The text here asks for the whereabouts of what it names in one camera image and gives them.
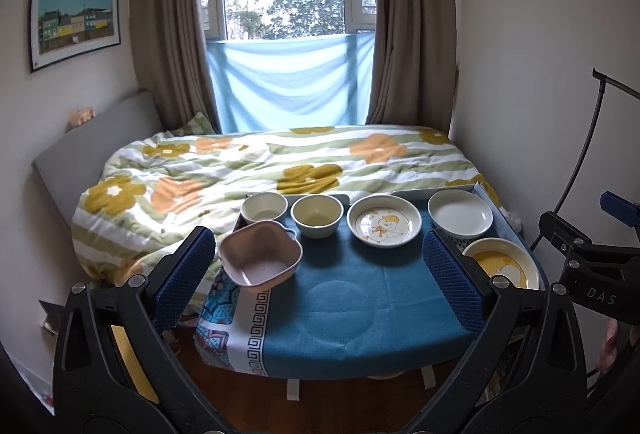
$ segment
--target framed picture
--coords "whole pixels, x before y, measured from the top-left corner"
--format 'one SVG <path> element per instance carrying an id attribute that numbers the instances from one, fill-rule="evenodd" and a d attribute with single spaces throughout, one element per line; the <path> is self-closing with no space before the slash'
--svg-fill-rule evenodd
<path id="1" fill-rule="evenodd" d="M 31 0 L 31 71 L 120 44 L 118 0 Z"/>

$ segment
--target hand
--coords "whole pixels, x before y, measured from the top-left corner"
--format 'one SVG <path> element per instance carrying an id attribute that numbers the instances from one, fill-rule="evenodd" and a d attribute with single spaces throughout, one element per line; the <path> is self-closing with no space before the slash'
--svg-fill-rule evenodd
<path id="1" fill-rule="evenodd" d="M 607 330 L 604 338 L 604 342 L 600 347 L 600 354 L 596 361 L 596 369 L 602 374 L 605 374 L 616 361 L 618 356 L 618 321 L 609 319 L 607 322 Z"/>

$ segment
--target striped duvet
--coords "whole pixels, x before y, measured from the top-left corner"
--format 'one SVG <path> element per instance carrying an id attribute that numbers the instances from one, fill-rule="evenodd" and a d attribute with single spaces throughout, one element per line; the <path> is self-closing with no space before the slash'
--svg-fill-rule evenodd
<path id="1" fill-rule="evenodd" d="M 340 192 L 355 201 L 372 193 L 466 185 L 476 167 L 445 135 L 426 127 L 308 127 L 213 135 L 197 115 L 178 131 L 117 151 L 98 185 L 80 198 L 74 248 L 95 278 L 120 285 L 147 275 L 196 225 L 220 241 L 248 193 Z M 212 263 L 191 303 L 201 306 L 219 264 Z"/>

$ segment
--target pink square basin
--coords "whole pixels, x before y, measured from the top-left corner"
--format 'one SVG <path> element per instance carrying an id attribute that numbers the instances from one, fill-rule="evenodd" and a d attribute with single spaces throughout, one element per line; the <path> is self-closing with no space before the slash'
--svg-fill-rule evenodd
<path id="1" fill-rule="evenodd" d="M 296 232 L 276 221 L 260 221 L 229 234 L 219 252 L 231 280 L 255 292 L 286 281 L 302 259 Z"/>

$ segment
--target gray headboard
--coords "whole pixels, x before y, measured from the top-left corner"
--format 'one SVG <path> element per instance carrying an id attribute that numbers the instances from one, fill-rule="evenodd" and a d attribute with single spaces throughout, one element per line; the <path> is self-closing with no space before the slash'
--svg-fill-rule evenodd
<path id="1" fill-rule="evenodd" d="M 69 131 L 33 160 L 33 167 L 70 225 L 80 196 L 98 183 L 110 156 L 160 131 L 154 102 L 143 91 Z"/>

